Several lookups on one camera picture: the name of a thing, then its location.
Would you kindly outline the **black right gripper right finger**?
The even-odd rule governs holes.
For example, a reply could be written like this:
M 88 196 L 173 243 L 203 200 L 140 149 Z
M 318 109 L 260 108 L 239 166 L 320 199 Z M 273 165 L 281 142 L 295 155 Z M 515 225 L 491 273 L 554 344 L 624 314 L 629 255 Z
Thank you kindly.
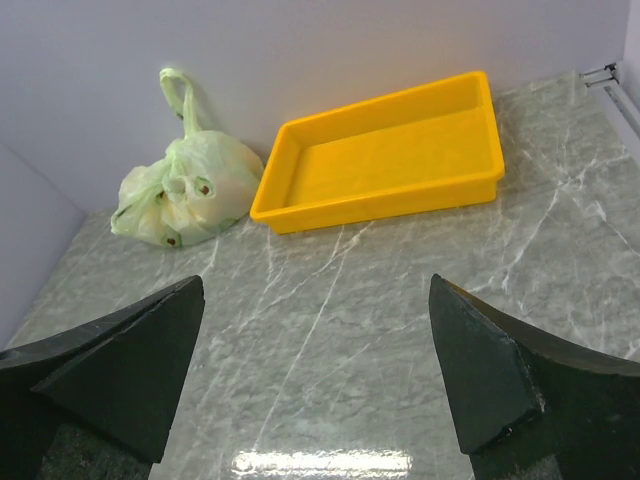
M 478 479 L 636 479 L 639 365 L 431 279 L 434 346 Z

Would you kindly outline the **light green plastic bag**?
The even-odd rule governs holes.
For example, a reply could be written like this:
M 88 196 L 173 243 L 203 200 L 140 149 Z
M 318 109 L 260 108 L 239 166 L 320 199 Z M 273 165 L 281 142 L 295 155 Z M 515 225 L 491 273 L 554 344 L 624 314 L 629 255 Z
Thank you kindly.
M 204 130 L 191 81 L 174 68 L 159 73 L 162 92 L 183 124 L 165 156 L 122 180 L 111 232 L 165 248 L 209 240 L 247 215 L 264 165 L 238 139 Z

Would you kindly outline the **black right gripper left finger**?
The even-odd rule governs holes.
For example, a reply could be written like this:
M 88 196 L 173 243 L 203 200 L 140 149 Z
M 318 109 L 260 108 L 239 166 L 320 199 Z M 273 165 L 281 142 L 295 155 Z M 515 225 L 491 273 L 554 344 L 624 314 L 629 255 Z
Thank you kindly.
M 164 456 L 203 313 L 194 275 L 2 351 L 2 478 L 148 478 Z

